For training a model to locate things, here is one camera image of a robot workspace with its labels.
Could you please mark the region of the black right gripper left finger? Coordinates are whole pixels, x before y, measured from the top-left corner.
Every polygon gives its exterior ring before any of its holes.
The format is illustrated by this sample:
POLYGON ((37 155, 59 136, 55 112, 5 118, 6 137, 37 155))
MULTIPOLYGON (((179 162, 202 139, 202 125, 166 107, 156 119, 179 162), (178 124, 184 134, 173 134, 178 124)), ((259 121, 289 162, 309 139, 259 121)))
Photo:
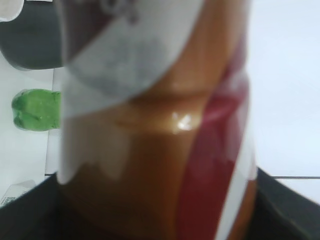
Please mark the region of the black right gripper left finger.
POLYGON ((0 209, 2 240, 74 240, 55 174, 0 209))

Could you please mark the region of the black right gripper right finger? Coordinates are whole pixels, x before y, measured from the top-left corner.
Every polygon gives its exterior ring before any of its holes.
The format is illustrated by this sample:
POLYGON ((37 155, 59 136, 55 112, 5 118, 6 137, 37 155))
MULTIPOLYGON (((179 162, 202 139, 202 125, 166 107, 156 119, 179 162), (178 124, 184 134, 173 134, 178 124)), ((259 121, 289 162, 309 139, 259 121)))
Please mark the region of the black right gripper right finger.
POLYGON ((249 238, 319 240, 320 206, 279 183, 259 168, 249 238))

